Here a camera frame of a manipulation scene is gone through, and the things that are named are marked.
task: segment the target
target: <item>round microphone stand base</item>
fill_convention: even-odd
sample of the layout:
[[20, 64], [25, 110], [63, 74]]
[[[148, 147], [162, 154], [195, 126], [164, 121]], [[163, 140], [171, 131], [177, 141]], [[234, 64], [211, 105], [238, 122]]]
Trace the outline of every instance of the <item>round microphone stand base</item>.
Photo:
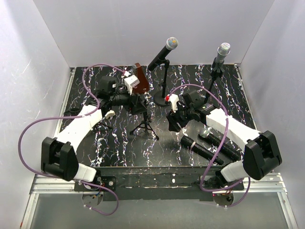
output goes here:
[[162, 91], [158, 91], [156, 94], [153, 96], [153, 101], [155, 104], [158, 106], [169, 106], [170, 104], [165, 103], [165, 98], [162, 97]]

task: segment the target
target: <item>black marble table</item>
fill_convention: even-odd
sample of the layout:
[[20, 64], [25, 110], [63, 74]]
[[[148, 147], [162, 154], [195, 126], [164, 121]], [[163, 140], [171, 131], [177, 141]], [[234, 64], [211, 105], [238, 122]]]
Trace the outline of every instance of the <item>black marble table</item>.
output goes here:
[[[129, 70], [131, 67], [121, 66], [120, 68]], [[147, 66], [142, 68], [150, 85], [150, 91], [144, 96], [149, 102], [148, 113], [152, 115], [151, 126], [160, 140], [157, 141], [151, 133], [145, 134], [142, 129], [136, 131], [135, 135], [129, 135], [129, 132], [142, 121], [142, 115], [131, 115], [122, 107], [113, 107], [116, 116], [102, 121], [112, 126], [113, 130], [97, 124], [77, 149], [79, 162], [96, 167], [207, 166], [208, 160], [179, 144], [181, 137], [188, 135], [215, 152], [217, 146], [211, 146], [198, 138], [203, 124], [190, 121], [180, 133], [169, 132], [166, 114], [171, 108], [157, 106], [152, 96], [161, 89], [158, 84], [162, 81], [164, 68], [157, 67], [153, 72], [148, 71]], [[208, 88], [211, 83], [210, 68], [210, 65], [170, 66], [167, 78], [168, 91], [185, 83], [195, 83]], [[85, 67], [76, 68], [66, 111], [83, 106], [89, 97], [81, 82], [84, 69]], [[92, 91], [98, 89], [101, 78], [106, 75], [117, 77], [122, 82], [120, 72], [109, 67], [95, 67], [87, 72], [87, 85]], [[177, 94], [183, 94], [187, 90], [188, 88], [180, 89]], [[229, 115], [254, 128], [242, 85], [233, 65], [225, 65], [225, 73], [221, 79], [215, 81], [212, 92], [223, 102]], [[64, 120], [61, 130], [70, 122], [70, 120]], [[236, 147], [231, 141], [227, 140], [227, 142]], [[219, 154], [219, 157], [225, 163], [230, 163], [224, 155]]]

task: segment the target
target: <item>white wall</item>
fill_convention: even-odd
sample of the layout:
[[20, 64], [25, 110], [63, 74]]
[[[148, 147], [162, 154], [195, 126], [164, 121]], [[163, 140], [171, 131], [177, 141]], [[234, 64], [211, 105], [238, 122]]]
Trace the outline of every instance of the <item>white wall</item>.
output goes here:
[[69, 66], [149, 64], [167, 38], [171, 64], [241, 62], [274, 0], [34, 0]]
[[[17, 141], [36, 118], [58, 115], [69, 67], [32, 0], [0, 0], [0, 228], [20, 227], [34, 174], [21, 164]], [[40, 169], [41, 141], [56, 122], [25, 136], [25, 160]]]
[[278, 168], [299, 228], [305, 228], [305, 0], [275, 0], [241, 70], [261, 130], [277, 138]]

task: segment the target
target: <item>microphone stand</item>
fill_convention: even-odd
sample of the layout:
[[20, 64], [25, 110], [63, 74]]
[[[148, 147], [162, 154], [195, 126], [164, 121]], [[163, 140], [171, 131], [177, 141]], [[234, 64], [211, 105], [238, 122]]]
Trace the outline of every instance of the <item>microphone stand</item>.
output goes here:
[[164, 72], [163, 82], [159, 84], [159, 86], [162, 86], [162, 91], [158, 91], [158, 92], [156, 92], [156, 94], [154, 94], [153, 101], [158, 106], [169, 106], [170, 105], [169, 103], [168, 104], [165, 103], [165, 90], [166, 90], [167, 70], [170, 66], [170, 61], [166, 60], [166, 59], [164, 59], [164, 60], [158, 59], [156, 64], [157, 64], [157, 66], [164, 64], [165, 72]]
[[[216, 57], [215, 57], [215, 59], [214, 59], [214, 61], [213, 61], [213, 64], [212, 64], [212, 67], [211, 67], [212, 72], [211, 72], [210, 76], [212, 77], [212, 82], [211, 82], [210, 87], [209, 87], [209, 89], [208, 89], [209, 92], [211, 92], [215, 80], [216, 80], [218, 77], [219, 77], [219, 78], [222, 77], [222, 75], [223, 75], [223, 73], [224, 73], [224, 67], [223, 67], [223, 65], [224, 65], [224, 61], [222, 61], [221, 63], [216, 63]], [[210, 94], [206, 92], [206, 93], [205, 93], [205, 99], [204, 99], [204, 103], [205, 103], [205, 104], [208, 102], [209, 98], [210, 98]]]

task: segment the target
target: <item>metal frame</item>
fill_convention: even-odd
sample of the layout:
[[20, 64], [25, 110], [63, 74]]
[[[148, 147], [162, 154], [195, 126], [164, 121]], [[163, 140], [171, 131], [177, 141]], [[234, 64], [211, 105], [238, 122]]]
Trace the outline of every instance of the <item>metal frame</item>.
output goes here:
[[[241, 77], [241, 74], [239, 71], [239, 66], [237, 64], [235, 64], [234, 66], [237, 71], [237, 75], [240, 79], [242, 89], [244, 91], [244, 85], [243, 85], [243, 80], [242, 80], [242, 77]], [[60, 115], [63, 115], [63, 113], [65, 111], [69, 93], [70, 93], [71, 86], [72, 86], [72, 82], [74, 79], [74, 74], [75, 74], [75, 68], [72, 69], [72, 71], [71, 71], [71, 77], [69, 79], [67, 91], [66, 91], [66, 94], [63, 99]], [[244, 95], [245, 95], [245, 99], [248, 103], [248, 99], [246, 97], [245, 91], [244, 91]], [[251, 112], [250, 107], [249, 107], [249, 110], [250, 110], [250, 113], [251, 113], [251, 116], [252, 116], [252, 119], [254, 122], [254, 126], [256, 128], [256, 123], [253, 118], [253, 114]], [[54, 135], [59, 133], [61, 123], [62, 123], [62, 120], [59, 120], [57, 122]], [[244, 184], [245, 184], [245, 186], [248, 185], [247, 178], [244, 179]], [[86, 191], [74, 191], [74, 185], [75, 185], [74, 181], [68, 182], [65, 180], [58, 179], [58, 178], [50, 178], [50, 177], [43, 177], [43, 176], [36, 175], [34, 178], [31, 190], [30, 190], [30, 198], [29, 198], [29, 202], [27, 204], [26, 210], [25, 210], [21, 229], [29, 229], [31, 227], [31, 223], [32, 223], [32, 220], [34, 217], [39, 194], [79, 194], [79, 193], [91, 194], [92, 193], [92, 192], [86, 192]], [[245, 190], [234, 190], [234, 192], [235, 193], [244, 193]], [[276, 192], [278, 194], [279, 201], [281, 203], [283, 213], [284, 213], [286, 222], [288, 224], [288, 228], [290, 228], [290, 229], [298, 228], [294, 215], [293, 215], [293, 212], [292, 212], [292, 209], [289, 204], [289, 200], [287, 198], [287, 189], [285, 187], [285, 184], [283, 182], [283, 179], [282, 179], [280, 173], [270, 173], [260, 181], [251, 179], [251, 186], [250, 186], [249, 192], [250, 193]]]

